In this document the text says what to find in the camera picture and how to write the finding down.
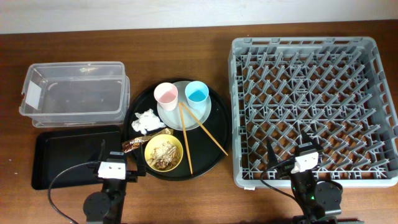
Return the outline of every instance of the white plate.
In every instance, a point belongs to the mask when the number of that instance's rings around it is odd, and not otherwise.
[[[185,87],[190,83],[190,81],[180,81],[173,83],[178,89],[178,102],[183,102],[189,110],[197,117],[197,119],[204,123],[210,115],[211,111],[211,100],[210,97],[206,100],[206,106],[200,110],[192,109],[185,97]],[[192,130],[199,127],[199,124],[189,115],[185,108],[182,108],[182,115],[184,117],[185,129]],[[180,108],[178,105],[172,111],[163,110],[163,108],[157,104],[157,112],[161,120],[170,128],[182,131],[182,124],[180,118]]]

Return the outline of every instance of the white wall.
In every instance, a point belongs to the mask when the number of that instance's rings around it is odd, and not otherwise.
[[[397,0],[0,0],[0,33],[398,19]]]

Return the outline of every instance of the blue cup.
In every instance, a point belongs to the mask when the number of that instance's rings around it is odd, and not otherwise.
[[[206,106],[209,88],[203,82],[194,81],[185,87],[185,96],[191,108],[199,110]]]

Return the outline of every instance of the round black tray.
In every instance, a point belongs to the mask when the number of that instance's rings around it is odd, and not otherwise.
[[[166,80],[164,82],[175,83],[179,81],[192,81],[187,79]],[[143,91],[129,107],[124,119],[124,140],[130,140],[139,136],[141,133],[135,132],[131,127],[131,123],[136,120],[134,113],[143,113],[148,109],[153,109],[157,114],[157,102],[154,98],[154,90],[158,85],[155,84]],[[231,118],[230,111],[223,103],[220,96],[211,88],[211,112],[207,120],[203,123],[204,127],[213,135],[213,137],[228,152],[231,142]],[[156,133],[158,130],[148,132],[147,134]],[[187,151],[185,149],[185,141],[182,131],[174,130],[173,134],[183,145],[184,155],[181,163],[170,172],[157,172],[147,165],[147,173],[163,180],[188,180],[198,177],[213,168],[225,154],[217,147],[217,145],[207,136],[202,128],[197,127],[187,131],[187,139],[189,143],[189,151],[191,155],[193,175],[190,173]],[[134,160],[136,155],[129,153]]]

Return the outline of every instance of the plastic bin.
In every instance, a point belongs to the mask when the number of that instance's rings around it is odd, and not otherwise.
[[[40,63],[29,67],[21,115],[35,127],[122,124],[130,84],[121,62]]]
[[[228,67],[237,186],[265,187],[266,138],[281,161],[302,144],[301,130],[325,148],[315,178],[344,187],[397,183],[397,115],[372,38],[238,38]],[[290,187],[275,174],[268,184]]]

